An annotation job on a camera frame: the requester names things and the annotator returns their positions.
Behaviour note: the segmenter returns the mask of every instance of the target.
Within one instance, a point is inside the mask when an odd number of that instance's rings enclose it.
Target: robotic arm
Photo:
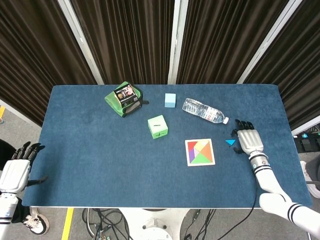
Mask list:
[[[235,120],[237,134],[242,150],[234,148],[238,154],[246,153],[255,177],[260,187],[268,193],[261,194],[259,204],[263,211],[278,215],[320,239],[320,213],[299,203],[292,202],[278,183],[278,180],[268,162],[268,156],[263,153],[264,145],[259,133],[251,122]]]
[[[25,143],[7,161],[0,178],[0,240],[5,239],[8,225],[11,223],[16,210],[17,194],[26,186],[43,183],[47,177],[39,180],[29,180],[29,173],[37,153],[44,149],[40,143],[33,144],[26,151],[30,142]]]

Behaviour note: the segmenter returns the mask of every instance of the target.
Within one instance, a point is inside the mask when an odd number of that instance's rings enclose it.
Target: light blue cube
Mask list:
[[[176,107],[176,94],[175,93],[166,93],[165,94],[164,107],[165,108],[175,108]]]

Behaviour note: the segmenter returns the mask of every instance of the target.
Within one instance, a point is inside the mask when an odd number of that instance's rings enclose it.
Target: blue triangle piece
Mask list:
[[[236,140],[232,139],[232,140],[225,140],[227,144],[229,144],[230,146],[232,146]]]

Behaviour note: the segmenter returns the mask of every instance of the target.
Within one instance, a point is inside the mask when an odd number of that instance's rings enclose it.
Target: plastic bottle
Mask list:
[[[218,109],[211,106],[205,105],[199,101],[193,100],[191,98],[186,98],[182,109],[187,113],[199,116],[206,119],[214,124],[224,123],[227,124],[229,118]]]

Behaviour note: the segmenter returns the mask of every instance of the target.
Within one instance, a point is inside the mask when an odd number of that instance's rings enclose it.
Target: dark brown curtain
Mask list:
[[[39,125],[54,85],[96,84],[56,0],[1,0],[0,56],[0,99]]]
[[[302,1],[245,83],[278,85],[291,129],[320,115],[319,1]]]
[[[288,0],[189,0],[177,83],[235,84]]]
[[[106,84],[166,84],[173,0],[71,0]]]

